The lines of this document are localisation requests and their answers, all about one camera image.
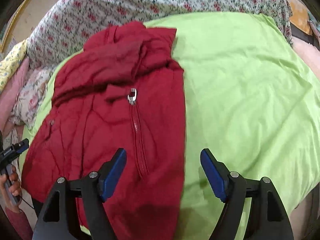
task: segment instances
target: zipper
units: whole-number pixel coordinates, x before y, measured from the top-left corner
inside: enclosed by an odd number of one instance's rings
[[[133,131],[133,140],[135,147],[135,159],[136,166],[139,172],[140,177],[148,174],[148,167],[146,162],[146,156],[143,147],[142,140],[142,131],[141,131],[141,122],[139,116],[139,108],[137,104],[137,90],[135,88],[131,89],[131,94],[128,95],[128,101],[130,104],[131,120],[132,120],[132,131]]]

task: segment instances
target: bolt head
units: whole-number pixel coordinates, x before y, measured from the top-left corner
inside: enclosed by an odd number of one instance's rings
[[[231,175],[231,177],[233,177],[233,178],[237,178],[237,177],[239,177],[239,173],[238,173],[238,172],[236,172],[236,171],[232,171],[232,172],[230,172],[230,175]]]
[[[270,183],[271,181],[268,177],[263,177],[262,180],[264,183]]]
[[[98,176],[98,173],[97,173],[96,171],[92,171],[92,172],[90,172],[90,174],[89,174],[89,177],[92,178],[92,179],[94,179],[94,178],[97,177],[97,176]]]
[[[57,182],[59,184],[64,183],[64,181],[65,181],[64,177],[61,177],[61,178],[57,179]]]

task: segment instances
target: zipper pull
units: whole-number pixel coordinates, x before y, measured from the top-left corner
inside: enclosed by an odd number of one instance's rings
[[[132,88],[131,94],[128,95],[128,101],[129,101],[130,105],[134,106],[136,104],[136,100],[137,100],[137,90],[135,88]]]

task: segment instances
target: green fabric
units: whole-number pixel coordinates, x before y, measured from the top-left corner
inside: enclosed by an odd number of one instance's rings
[[[221,214],[199,161],[206,147],[231,171],[270,177],[291,213],[320,181],[320,87],[273,19],[192,13],[145,25],[177,28],[172,56],[185,70],[186,174],[175,238],[209,239]],[[53,83],[32,136],[51,108]],[[237,239],[249,209],[247,200]]]

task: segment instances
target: pink pillow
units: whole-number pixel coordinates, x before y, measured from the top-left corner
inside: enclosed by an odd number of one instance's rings
[[[0,131],[4,131],[5,123],[7,122],[10,112],[17,101],[18,94],[25,82],[25,76],[29,68],[29,59],[26,57],[15,74],[10,78],[5,85],[4,90],[0,94]]]
[[[306,43],[296,37],[292,37],[293,50],[313,71],[320,80],[320,51],[313,45]]]

